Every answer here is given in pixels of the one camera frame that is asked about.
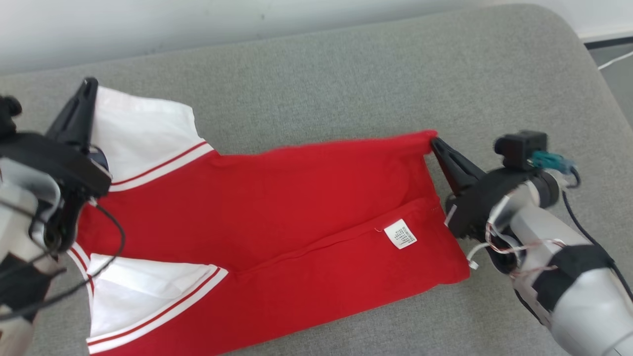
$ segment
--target black strap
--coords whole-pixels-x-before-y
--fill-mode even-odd
[[[25,263],[26,261],[9,253],[0,263],[0,272],[13,270]],[[0,305],[18,310],[43,301],[52,278],[33,265],[18,269],[0,281]],[[23,315],[23,318],[33,322],[35,312]]]
[[[548,266],[557,269],[545,270],[534,281],[536,301],[552,312],[564,292],[581,274],[600,268],[611,268],[613,259],[604,249],[595,245],[565,246],[549,261]]]
[[[483,231],[472,231],[473,226],[483,227],[490,211],[504,195],[539,172],[538,169],[524,172],[509,168],[499,168],[488,172],[453,201],[457,208],[448,222],[448,229],[457,238],[473,234],[480,237],[480,241],[483,242]]]

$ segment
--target red stripe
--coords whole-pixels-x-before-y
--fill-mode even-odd
[[[196,294],[197,291],[200,290],[200,288],[202,288],[205,284],[207,284],[212,278],[215,277],[215,275],[218,274],[218,272],[220,271],[220,268],[217,268],[215,270],[215,272],[209,277],[207,278],[204,282],[202,282],[202,284],[200,284],[196,289],[194,289],[191,293],[189,293],[187,296],[185,296],[183,299],[179,300],[176,304],[172,305],[171,307],[165,309],[162,313],[158,314],[157,316],[153,317],[152,319],[144,322],[143,324],[128,330],[124,333],[118,334],[118,335],[114,335],[114,336],[110,336],[109,338],[105,338],[105,339],[101,339],[101,340],[97,340],[97,341],[92,341],[88,343],[88,346],[92,346],[92,345],[96,345],[98,343],[102,343],[105,341],[110,341],[110,340],[114,340],[114,339],[118,339],[121,338],[123,336],[129,335],[137,330],[139,330],[142,327],[147,326],[148,324],[151,324],[152,322],[156,321],[156,319],[160,318],[161,316],[167,314],[170,310],[174,309],[175,307],[178,307],[182,302],[186,301],[187,299],[189,299],[189,297],[191,297],[192,295]]]
[[[130,179],[125,179],[124,181],[120,181],[120,182],[114,182],[114,183],[112,183],[111,185],[112,185],[112,186],[117,186],[117,185],[119,185],[119,184],[127,183],[127,182],[130,182],[130,181],[133,181],[134,179],[141,178],[143,175],[146,175],[146,174],[149,174],[149,173],[151,173],[151,172],[154,172],[155,170],[159,169],[160,167],[164,167],[165,165],[168,165],[169,163],[172,163],[173,161],[175,161],[175,160],[179,159],[180,157],[183,157],[184,155],[186,155],[186,154],[190,153],[190,152],[191,152],[191,151],[193,151],[194,149],[196,149],[196,148],[198,148],[198,147],[200,147],[200,146],[202,146],[202,145],[205,145],[205,144],[206,144],[206,142],[201,142],[201,143],[199,143],[199,144],[197,144],[197,145],[193,146],[192,148],[189,148],[187,151],[184,151],[183,153],[179,154],[178,156],[176,156],[176,157],[172,158],[171,160],[169,160],[169,161],[167,161],[167,162],[165,162],[165,163],[162,163],[162,164],[160,164],[160,165],[157,165],[156,167],[154,167],[154,168],[152,168],[152,169],[150,169],[150,170],[147,170],[147,171],[145,171],[145,172],[143,172],[143,173],[141,173],[141,174],[139,174],[139,175],[137,175],[137,176],[135,176],[135,177],[132,177],[132,178],[130,178]]]
[[[77,252],[74,247],[71,247],[70,251],[77,257],[77,260],[79,260],[79,263],[84,268],[84,272],[86,272],[86,276],[89,276],[88,275],[88,266],[85,265],[84,260],[79,255],[79,252]],[[89,283],[90,283],[90,289],[92,290],[92,295],[94,295],[94,283],[92,282],[92,279],[90,280]]]

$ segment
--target white label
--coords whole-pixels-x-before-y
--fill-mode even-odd
[[[384,231],[387,234],[387,237],[391,240],[391,243],[396,245],[399,249],[405,248],[418,241],[411,230],[409,230],[409,227],[404,223],[403,219],[385,227]]]

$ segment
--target white cable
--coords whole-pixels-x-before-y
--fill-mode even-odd
[[[472,250],[470,250],[470,252],[468,252],[468,255],[466,256],[466,259],[468,260],[468,266],[472,269],[478,269],[479,268],[479,264],[475,261],[473,261],[473,256],[475,255],[475,253],[479,250],[481,250],[482,248],[488,247],[490,246],[489,243],[485,242],[485,243],[480,243],[479,245],[475,246],[472,248]]]
[[[614,59],[612,59],[612,60],[610,60],[610,61],[606,62],[605,64],[601,65],[600,67],[598,67],[598,70],[605,69],[606,67],[608,67],[608,66],[610,66],[610,65],[614,64],[615,62],[617,62],[617,61],[621,61],[621,60],[623,60],[624,58],[628,58],[628,57],[631,57],[631,56],[633,56],[633,52],[629,52],[629,53],[627,53],[627,54],[625,54],[625,55],[623,55],[623,56],[619,56],[618,58],[614,58]]]
[[[537,240],[535,242],[529,243],[527,245],[510,247],[510,248],[498,248],[494,243],[492,243],[492,236],[499,236],[499,237],[506,236],[507,237],[507,235],[501,234],[497,230],[497,227],[495,225],[487,223],[486,224],[486,242],[488,243],[488,245],[490,245],[490,248],[492,248],[496,253],[501,253],[504,255],[509,255],[511,253],[517,254],[517,252],[519,251],[528,250],[529,248],[534,248],[544,243],[553,243],[554,245],[560,248],[563,248],[567,245],[561,239],[542,239],[542,240]]]
[[[516,278],[519,278],[519,277],[525,277],[525,276],[527,276],[529,274],[532,274],[532,273],[535,273],[535,272],[542,272],[542,271],[545,271],[545,270],[555,270],[555,269],[558,269],[558,266],[541,266],[541,267],[536,267],[536,268],[533,268],[533,269],[525,270],[523,272],[517,272],[517,271],[514,270],[514,271],[510,272],[510,278],[516,279]]]

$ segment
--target gray cushion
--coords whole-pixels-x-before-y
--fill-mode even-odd
[[[22,101],[21,128],[42,130],[86,75],[191,105],[201,135],[224,154],[433,128],[490,169],[499,165],[496,137],[546,130],[551,150],[576,160],[584,178],[570,197],[579,219],[633,282],[633,131],[582,43],[542,8],[498,6],[14,75],[0,88]],[[560,204],[554,211],[570,222]],[[565,355],[486,254],[477,261],[482,267],[460,284],[236,355]],[[74,271],[57,287],[78,278]],[[88,318],[83,292],[43,312],[30,354],[83,355]]]

